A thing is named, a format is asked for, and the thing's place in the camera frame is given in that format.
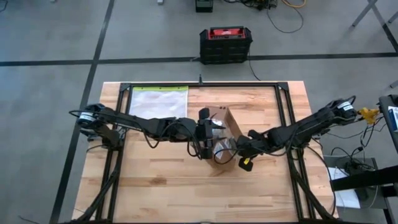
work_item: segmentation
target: concrete floor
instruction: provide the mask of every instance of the concrete floor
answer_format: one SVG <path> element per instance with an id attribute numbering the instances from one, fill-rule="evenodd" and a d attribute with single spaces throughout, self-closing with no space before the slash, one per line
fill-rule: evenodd
<path id="1" fill-rule="evenodd" d="M 0 62 L 93 59 L 108 3 L 9 1 L 7 9 L 0 12 Z M 303 29 L 282 34 L 272 27 L 265 12 L 241 4 L 215 0 L 213 13 L 197 14 L 193 0 L 166 0 L 163 6 L 155 0 L 116 0 L 100 58 L 196 57 L 199 32 L 236 25 L 251 29 L 252 55 L 395 52 L 373 11 L 356 28 L 350 27 L 366 3 L 310 1 L 300 10 L 305 19 Z M 376 6 L 384 20 L 398 10 L 398 2 L 393 0 L 379 1 Z M 281 2 L 270 15 L 284 29 L 299 25 L 298 15 Z M 389 28 L 398 38 L 398 21 Z M 387 89 L 398 79 L 397 57 L 259 60 L 251 64 L 262 80 L 303 80 L 313 111 L 350 95 L 357 95 L 356 108 L 373 108 L 379 96 L 398 93 Z M 26 223 L 18 215 L 39 223 L 49 221 L 74 124 L 67 112 L 78 109 L 89 70 L 90 65 L 0 67 L 2 223 Z M 198 80 L 199 74 L 205 81 L 254 80 L 247 62 L 99 65 L 88 101 L 98 102 L 103 82 L 189 81 Z M 333 132 L 349 136 L 363 125 Z M 359 146 L 358 138 L 336 140 L 322 137 L 324 154 L 336 146 L 349 152 Z M 85 139 L 80 138 L 60 221 L 72 215 L 85 147 Z M 366 155 L 375 157 L 379 167 L 398 164 L 387 129 L 375 133 Z M 398 219 L 398 201 L 394 198 L 390 203 Z M 385 223 L 380 210 L 339 211 L 346 221 Z"/>

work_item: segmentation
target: wooden table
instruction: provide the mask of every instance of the wooden table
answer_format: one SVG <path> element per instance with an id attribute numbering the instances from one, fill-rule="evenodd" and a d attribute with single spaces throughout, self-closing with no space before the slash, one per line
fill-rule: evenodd
<path id="1" fill-rule="evenodd" d="M 104 83 L 100 102 L 115 108 L 119 85 Z M 304 83 L 289 82 L 289 88 L 296 120 L 310 115 Z M 282 99 L 288 121 L 284 95 Z M 189 89 L 189 118 L 198 119 L 198 111 L 211 105 L 229 106 L 244 134 L 280 126 L 275 90 L 270 87 Z M 186 144 L 162 142 L 151 149 L 137 131 L 129 131 L 126 138 L 114 222 L 297 221 L 285 156 L 259 156 L 252 172 L 238 167 L 220 172 L 190 157 Z M 322 153 L 318 144 L 311 145 Z M 85 210 L 100 190 L 106 153 L 97 148 L 87 154 L 73 218 L 81 215 L 79 210 Z M 304 158 L 311 190 L 330 212 L 333 194 L 326 169 L 312 151 L 306 150 Z M 302 204 L 307 217 L 303 194 Z M 105 203 L 104 217 L 107 209 Z"/>

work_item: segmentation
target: black metal frame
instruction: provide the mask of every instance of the black metal frame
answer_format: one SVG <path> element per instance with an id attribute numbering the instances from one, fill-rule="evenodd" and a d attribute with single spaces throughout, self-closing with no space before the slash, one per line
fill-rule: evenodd
<path id="1" fill-rule="evenodd" d="M 127 98 L 127 105 L 126 105 L 125 112 L 126 113 L 129 112 L 130 101 L 131 101 L 131 97 L 132 97 L 132 88 L 134 86 L 189 86 L 189 87 L 231 87 L 231 86 L 239 86 L 239 87 L 263 86 L 263 87 L 267 87 L 268 86 L 268 87 L 273 87 L 275 90 L 275 97 L 276 97 L 277 106 L 279 109 L 281 125 L 283 125 L 283 126 L 287 125 L 286 119 L 285 119 L 285 114 L 284 114 L 284 106 L 283 106 L 282 97 L 281 97 L 281 90 L 285 94 L 285 100 L 287 103 L 287 109 L 289 112 L 290 122 L 295 123 L 294 109 L 293 109 L 293 104 L 292 104 L 292 100 L 290 97 L 289 84 L 287 82 L 228 82 L 228 83 L 227 82 L 225 82 L 225 83 L 223 83 L 223 82 L 204 82 L 203 83 L 200 80 L 199 82 L 183 82 L 183 83 L 182 82 L 175 82 L 175 83 L 172 83 L 172 82 L 170 82 L 170 83 L 156 83 L 156 82 L 154 82 L 154 83 L 121 83 L 120 89 L 119 89 L 118 102 L 116 105 L 117 112 L 121 111 L 123 97 L 127 91 L 129 92 L 129 94 L 128 94 L 128 98 Z M 101 183 L 101 191 L 95 199 L 96 203 L 95 203 L 94 208 L 96 209 L 96 216 L 95 216 L 96 223 L 112 222 L 112 220 L 113 220 L 114 208 L 115 208 L 115 204 L 116 204 L 116 196 L 117 196 L 117 192 L 118 192 L 119 175 L 120 175 L 121 163 L 122 163 L 122 159 L 123 159 L 125 137 L 126 137 L 126 135 L 124 135 L 124 137 L 123 137 L 122 148 L 118 149 L 118 157 L 116 159 L 116 165 L 115 165 L 114 170 L 111 175 L 109 175 L 109 172 L 111 169 L 111 161 L 112 161 L 113 151 L 108 151 L 108 154 L 106 156 L 104 175 L 103 175 L 103 180 Z M 297 159 L 298 159 L 298 164 L 300 167 L 300 176 L 302 177 L 302 182 L 304 182 L 306 185 L 309 186 L 307 171 L 305 168 L 305 162 L 303 159 L 302 151 L 297 152 Z M 300 194 L 299 194 L 298 182 L 291 175 L 293 172 L 295 172 L 295 173 L 298 172 L 295 167 L 291 152 L 287 153 L 287 161 L 288 161 L 290 176 L 291 176 L 291 180 L 292 180 L 295 208 L 296 208 L 298 220 L 299 221 L 300 220 L 306 220 L 306 221 L 312 220 L 315 222 L 321 221 L 321 220 L 316 220 L 314 207 L 311 203 L 311 200 L 309 199 L 309 197 L 307 195 L 305 196 L 305 198 L 306 198 L 307 207 L 308 207 L 309 219 L 304 217 L 303 208 L 302 208 L 302 204 L 301 204 L 301 198 L 300 198 Z M 104 207 L 104 197 L 111 186 L 113 186 L 113 188 L 112 188 L 111 197 L 110 197 L 110 201 L 109 201 L 108 215 L 107 215 L 106 219 L 103 219 L 102 216 L 103 216 L 103 207 Z M 53 211 L 60 210 L 60 208 L 56 209 L 55 206 L 56 205 L 54 205 Z"/>

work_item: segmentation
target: table leg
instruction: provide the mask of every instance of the table leg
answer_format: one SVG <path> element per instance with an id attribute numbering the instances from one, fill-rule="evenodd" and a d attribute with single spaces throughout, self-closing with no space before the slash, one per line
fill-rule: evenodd
<path id="1" fill-rule="evenodd" d="M 359 24 L 359 22 L 361 22 L 363 17 L 369 12 L 369 10 L 371 10 L 371 8 L 375 5 L 376 2 L 377 2 L 377 0 L 369 0 L 368 1 L 368 5 L 364 8 L 364 10 L 360 13 L 360 15 L 355 19 L 353 26 L 356 26 Z"/>
<path id="2" fill-rule="evenodd" d="M 394 22 L 395 19 L 398 17 L 398 11 L 388 20 L 389 23 Z"/>

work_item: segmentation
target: brown cardboard box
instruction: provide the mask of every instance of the brown cardboard box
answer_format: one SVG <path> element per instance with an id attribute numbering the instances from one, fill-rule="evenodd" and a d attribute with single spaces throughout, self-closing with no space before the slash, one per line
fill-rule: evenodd
<path id="1" fill-rule="evenodd" d="M 232 116 L 231 111 L 225 107 L 225 106 L 207 106 L 210 110 L 210 117 L 215 122 L 216 124 L 225 127 L 226 129 L 214 129 L 213 134 L 215 137 L 223 138 L 226 137 L 224 140 L 214 140 L 213 141 L 213 159 L 206 159 L 207 163 L 211 165 L 215 169 L 220 169 L 220 170 L 225 170 L 225 171 L 231 171 L 234 169 L 236 166 L 236 161 L 237 158 L 233 157 L 233 154 L 236 151 L 227 151 L 224 150 L 222 152 L 217 153 L 220 149 L 230 149 L 231 144 L 229 143 L 229 139 L 235 138 L 238 139 L 240 135 L 242 135 L 241 130 L 239 129 L 238 124 L 236 123 L 235 119 Z M 226 162 L 226 164 L 218 164 L 215 162 L 215 159 L 219 163 L 225 163 L 226 161 L 230 160 L 229 162 Z"/>

